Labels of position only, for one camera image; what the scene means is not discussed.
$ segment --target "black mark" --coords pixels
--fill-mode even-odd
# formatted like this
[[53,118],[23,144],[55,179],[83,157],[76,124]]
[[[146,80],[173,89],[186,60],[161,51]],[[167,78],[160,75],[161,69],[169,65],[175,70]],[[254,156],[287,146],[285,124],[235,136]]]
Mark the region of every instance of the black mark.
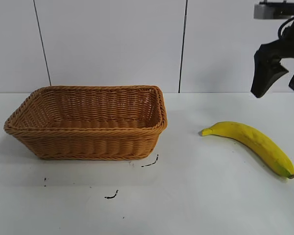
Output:
[[142,167],[150,166],[150,165],[154,165],[154,164],[156,164],[156,162],[158,161],[158,157],[159,157],[159,154],[157,154],[157,158],[156,158],[156,160],[155,160],[154,163],[151,163],[151,164],[148,164],[148,165],[143,165]]
[[118,194],[118,192],[119,192],[119,190],[116,191],[116,194],[114,194],[114,196],[112,196],[112,197],[104,197],[104,198],[106,198],[106,199],[112,199],[112,198],[115,198],[116,195]]

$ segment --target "black cable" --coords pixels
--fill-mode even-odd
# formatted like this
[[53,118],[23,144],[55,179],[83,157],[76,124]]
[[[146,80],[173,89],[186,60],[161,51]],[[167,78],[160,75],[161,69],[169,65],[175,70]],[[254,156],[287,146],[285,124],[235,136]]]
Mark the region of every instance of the black cable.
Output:
[[282,37],[282,30],[283,28],[289,23],[289,22],[292,22],[294,20],[294,16],[292,18],[289,18],[287,21],[285,21],[283,24],[281,24],[281,26],[279,27],[279,30],[278,30],[278,37],[279,39],[283,39]]

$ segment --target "banana tip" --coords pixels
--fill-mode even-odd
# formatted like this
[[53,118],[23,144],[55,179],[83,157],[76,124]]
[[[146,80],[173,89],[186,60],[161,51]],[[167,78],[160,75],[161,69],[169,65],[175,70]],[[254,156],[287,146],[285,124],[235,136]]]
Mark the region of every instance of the banana tip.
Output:
[[291,180],[291,179],[294,179],[294,174],[290,175],[288,178],[289,178],[290,180]]
[[212,134],[212,130],[210,128],[203,129],[200,133],[201,136],[207,136]]

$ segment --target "white table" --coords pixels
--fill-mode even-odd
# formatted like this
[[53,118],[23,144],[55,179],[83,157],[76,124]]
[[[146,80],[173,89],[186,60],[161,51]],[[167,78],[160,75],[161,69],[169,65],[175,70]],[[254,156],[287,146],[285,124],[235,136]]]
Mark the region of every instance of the white table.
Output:
[[3,131],[27,96],[0,94],[0,235],[294,235],[294,179],[233,140],[198,135],[243,122],[294,163],[293,93],[165,94],[168,128],[132,162],[39,160]]

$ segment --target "banana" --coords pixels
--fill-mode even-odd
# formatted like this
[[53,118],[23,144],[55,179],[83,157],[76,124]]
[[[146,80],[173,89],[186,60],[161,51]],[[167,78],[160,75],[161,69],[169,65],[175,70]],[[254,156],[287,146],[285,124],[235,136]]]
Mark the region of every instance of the banana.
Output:
[[218,122],[201,131],[202,136],[216,135],[235,139],[253,150],[279,176],[294,178],[294,167],[288,156],[266,135],[238,122]]

